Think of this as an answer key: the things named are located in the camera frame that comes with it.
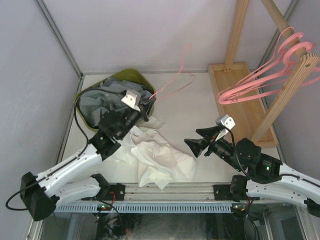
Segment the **grey shirt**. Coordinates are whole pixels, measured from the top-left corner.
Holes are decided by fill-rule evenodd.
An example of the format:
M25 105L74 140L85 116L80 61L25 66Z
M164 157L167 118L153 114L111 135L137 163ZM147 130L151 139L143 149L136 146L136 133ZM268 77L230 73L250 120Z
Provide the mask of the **grey shirt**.
M84 121L92 129L98 127L104 113L112 111L123 113L128 108L121 102L127 90L137 91L141 94L141 99L152 95L145 85L119 80L113 76L108 77L93 88L93 90L83 93L77 104Z

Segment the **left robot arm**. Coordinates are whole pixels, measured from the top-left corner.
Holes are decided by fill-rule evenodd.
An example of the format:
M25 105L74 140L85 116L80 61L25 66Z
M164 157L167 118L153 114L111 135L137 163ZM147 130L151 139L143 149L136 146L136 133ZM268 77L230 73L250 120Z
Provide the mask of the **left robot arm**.
M104 200L109 196L110 185L100 174L87 180L71 180L88 168L102 163L121 146L120 140L140 120L148 121L155 98L140 100L134 107L125 105L124 112L109 111L98 122L98 131L85 147L59 164L38 174L25 173L21 177L20 199L34 221L49 217L57 207L83 198Z

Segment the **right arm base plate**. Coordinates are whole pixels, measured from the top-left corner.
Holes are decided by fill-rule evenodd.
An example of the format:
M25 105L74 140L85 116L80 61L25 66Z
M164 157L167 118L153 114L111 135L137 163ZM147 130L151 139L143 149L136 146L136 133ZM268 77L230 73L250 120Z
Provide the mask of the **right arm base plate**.
M215 201L234 201L234 196L231 193L230 184L213 185L213 193Z

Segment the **white shirt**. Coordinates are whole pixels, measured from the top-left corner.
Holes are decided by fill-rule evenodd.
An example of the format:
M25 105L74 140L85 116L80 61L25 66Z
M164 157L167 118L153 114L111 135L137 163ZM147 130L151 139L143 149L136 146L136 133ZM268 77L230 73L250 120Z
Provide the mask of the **white shirt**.
M154 183L164 189L171 182L191 182L196 160L173 146L160 135L164 126L153 115L134 126L120 141L121 147L109 158L114 162L137 163L138 186Z

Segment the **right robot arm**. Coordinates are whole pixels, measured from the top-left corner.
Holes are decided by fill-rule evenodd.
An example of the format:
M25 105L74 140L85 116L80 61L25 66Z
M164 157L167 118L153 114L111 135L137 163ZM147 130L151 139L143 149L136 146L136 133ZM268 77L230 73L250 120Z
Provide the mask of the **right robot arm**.
M184 139L195 157L215 154L238 172L229 187L234 199L240 200L244 196L273 199L306 208L314 217L320 216L318 179L262 153L261 147L247 138L238 142L225 140L225 135L232 131L221 124L199 128L196 133L200 139Z

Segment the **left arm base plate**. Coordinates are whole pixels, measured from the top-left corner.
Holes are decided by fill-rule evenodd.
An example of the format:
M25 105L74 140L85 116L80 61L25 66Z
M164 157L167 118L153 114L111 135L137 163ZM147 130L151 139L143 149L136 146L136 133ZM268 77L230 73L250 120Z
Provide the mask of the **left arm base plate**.
M123 201L125 199L126 186L124 184L111 184L102 189L97 197L103 201Z

